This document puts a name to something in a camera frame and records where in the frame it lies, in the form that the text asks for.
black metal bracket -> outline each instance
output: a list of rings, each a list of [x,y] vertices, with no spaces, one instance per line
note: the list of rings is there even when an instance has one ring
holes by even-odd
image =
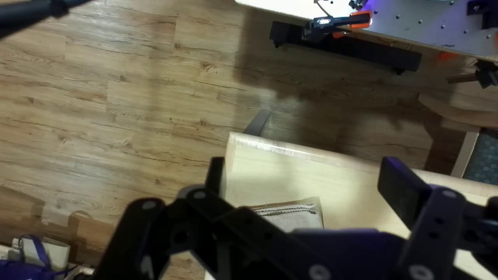
[[[420,66],[422,55],[403,49],[386,47],[375,43],[360,41],[353,38],[333,39],[325,36],[321,43],[308,43],[302,39],[304,29],[293,24],[274,22],[269,38],[279,49],[283,44],[300,46],[307,49],[338,53],[374,64],[391,67],[395,74],[406,71],[416,72]]]

white panel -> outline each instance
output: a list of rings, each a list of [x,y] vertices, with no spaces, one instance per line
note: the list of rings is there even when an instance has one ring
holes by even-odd
[[[482,16],[467,16],[467,0],[369,0],[375,11],[366,33],[437,50],[489,58],[498,55],[496,29],[481,30]],[[324,18],[314,0],[237,0],[237,4],[300,19]],[[349,16],[349,0],[321,0],[328,15]]]

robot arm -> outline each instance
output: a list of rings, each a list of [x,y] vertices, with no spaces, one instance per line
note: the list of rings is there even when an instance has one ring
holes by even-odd
[[[204,187],[182,190],[171,206],[140,200],[126,209],[93,280],[156,280],[187,251],[221,280],[473,279],[453,267],[456,249],[498,276],[496,198],[473,206],[397,159],[383,161],[378,190],[411,229],[408,240],[375,229],[283,234]]]

wire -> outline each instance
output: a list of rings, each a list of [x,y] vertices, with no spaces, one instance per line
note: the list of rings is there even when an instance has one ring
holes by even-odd
[[[321,5],[319,0],[316,0],[314,4],[327,15],[327,18],[332,18],[332,16],[327,13],[327,10],[324,10],[324,7]]]

